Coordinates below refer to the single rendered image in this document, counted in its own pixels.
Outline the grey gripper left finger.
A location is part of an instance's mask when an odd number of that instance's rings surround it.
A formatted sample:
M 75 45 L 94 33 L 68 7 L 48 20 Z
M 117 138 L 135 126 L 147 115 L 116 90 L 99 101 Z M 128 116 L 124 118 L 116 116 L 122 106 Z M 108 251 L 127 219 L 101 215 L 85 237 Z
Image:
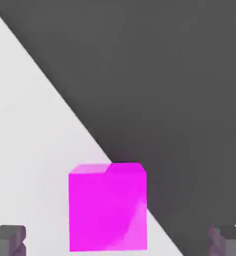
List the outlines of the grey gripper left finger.
M 24 240 L 26 228 L 23 225 L 0 226 L 0 256 L 27 256 Z

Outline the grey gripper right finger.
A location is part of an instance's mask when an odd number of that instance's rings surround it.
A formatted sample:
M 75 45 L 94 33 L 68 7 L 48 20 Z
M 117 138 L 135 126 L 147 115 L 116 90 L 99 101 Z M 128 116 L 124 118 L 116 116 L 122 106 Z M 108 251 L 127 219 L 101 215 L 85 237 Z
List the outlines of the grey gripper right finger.
M 236 226 L 212 225 L 208 236 L 211 239 L 209 256 L 236 256 Z

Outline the small magenta cube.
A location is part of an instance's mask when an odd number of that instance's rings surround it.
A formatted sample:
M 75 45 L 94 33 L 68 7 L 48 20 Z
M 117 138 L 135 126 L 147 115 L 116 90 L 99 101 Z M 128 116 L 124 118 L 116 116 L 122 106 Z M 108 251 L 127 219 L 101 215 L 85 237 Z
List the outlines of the small magenta cube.
M 147 249 L 147 175 L 140 163 L 80 164 L 69 173 L 70 251 Z

